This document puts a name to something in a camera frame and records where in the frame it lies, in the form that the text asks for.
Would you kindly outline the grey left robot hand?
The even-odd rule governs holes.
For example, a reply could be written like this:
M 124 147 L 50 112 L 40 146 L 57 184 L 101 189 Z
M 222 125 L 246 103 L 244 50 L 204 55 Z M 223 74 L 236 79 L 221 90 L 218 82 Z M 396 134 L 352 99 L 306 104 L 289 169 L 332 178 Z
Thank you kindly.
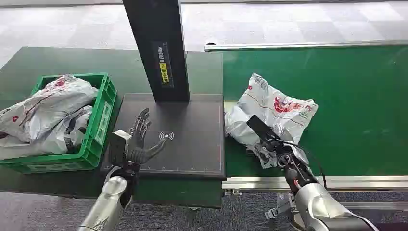
M 161 139 L 151 148 L 144 148 L 144 139 L 151 121 L 149 118 L 149 108 L 143 109 L 135 119 L 134 125 L 129 129 L 131 139 L 128 143 L 127 160 L 138 165 L 148 162 L 158 155 L 169 141 L 168 138 Z

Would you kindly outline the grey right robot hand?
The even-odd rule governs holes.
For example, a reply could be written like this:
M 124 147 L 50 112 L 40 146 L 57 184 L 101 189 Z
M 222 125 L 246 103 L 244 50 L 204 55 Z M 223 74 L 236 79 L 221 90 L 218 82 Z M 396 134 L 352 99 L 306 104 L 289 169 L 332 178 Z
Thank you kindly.
M 263 169 L 279 167 L 278 157 L 288 154 L 291 159 L 296 159 L 306 166 L 309 160 L 304 149 L 293 141 L 272 140 L 272 144 L 257 143 L 252 147 L 252 152 L 258 157 Z

